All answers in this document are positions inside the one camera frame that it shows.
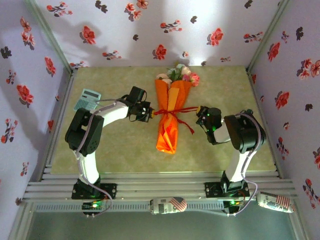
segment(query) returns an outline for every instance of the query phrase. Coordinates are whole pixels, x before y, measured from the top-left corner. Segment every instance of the floral wallpaper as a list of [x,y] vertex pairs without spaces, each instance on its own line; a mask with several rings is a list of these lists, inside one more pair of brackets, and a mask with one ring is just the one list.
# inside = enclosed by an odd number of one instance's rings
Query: floral wallpaper
[[318,4],[290,1],[251,71],[279,168],[294,182],[310,239],[320,236]]
[[36,1],[71,67],[247,66],[279,0]]
[[39,171],[68,72],[22,0],[0,10],[0,239]]

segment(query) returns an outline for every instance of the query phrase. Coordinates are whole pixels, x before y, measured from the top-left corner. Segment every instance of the calculator display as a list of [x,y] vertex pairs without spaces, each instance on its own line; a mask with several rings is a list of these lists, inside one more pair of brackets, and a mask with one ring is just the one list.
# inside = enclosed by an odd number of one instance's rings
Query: calculator display
[[83,93],[84,93],[84,94],[87,94],[87,95],[90,95],[90,96],[93,96],[93,97],[95,97],[95,98],[98,98],[98,97],[99,97],[98,94],[94,94],[94,93],[89,92],[89,91],[84,91]]

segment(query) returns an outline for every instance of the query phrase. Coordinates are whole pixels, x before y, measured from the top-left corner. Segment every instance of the red ribbon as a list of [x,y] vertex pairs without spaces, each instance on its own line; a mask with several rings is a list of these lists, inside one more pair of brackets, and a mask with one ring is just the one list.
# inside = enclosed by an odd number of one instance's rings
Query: red ribbon
[[181,108],[181,109],[174,109],[174,110],[171,110],[171,111],[161,109],[159,111],[156,111],[154,113],[154,115],[171,114],[172,116],[174,116],[176,118],[178,123],[186,125],[189,128],[191,134],[194,134],[195,131],[188,125],[188,123],[186,123],[185,121],[180,120],[175,113],[190,113],[190,112],[197,111],[197,109],[198,109],[197,106],[191,106],[191,107],[186,107],[186,108]]

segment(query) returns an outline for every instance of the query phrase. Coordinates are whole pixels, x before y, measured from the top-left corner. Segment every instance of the calculator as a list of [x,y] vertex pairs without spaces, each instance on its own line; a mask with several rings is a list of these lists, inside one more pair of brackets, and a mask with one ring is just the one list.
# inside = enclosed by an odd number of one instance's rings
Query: calculator
[[99,101],[100,98],[101,98],[100,93],[93,91],[91,89],[84,88],[73,110],[75,112],[80,108],[84,108],[89,111],[93,110],[98,106],[97,101]]

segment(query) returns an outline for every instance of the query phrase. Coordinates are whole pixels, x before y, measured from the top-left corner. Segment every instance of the flower bouquet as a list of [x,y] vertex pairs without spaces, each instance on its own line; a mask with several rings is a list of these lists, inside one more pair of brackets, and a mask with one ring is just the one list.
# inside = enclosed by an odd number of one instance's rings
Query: flower bouquet
[[196,87],[199,80],[199,76],[183,64],[169,69],[166,74],[156,76],[155,89],[160,110],[154,114],[163,114],[158,125],[157,150],[168,154],[176,153],[178,123],[185,124],[191,133],[194,133],[193,129],[186,122],[178,119],[176,114],[197,110],[198,107],[183,108],[183,106],[190,88]]

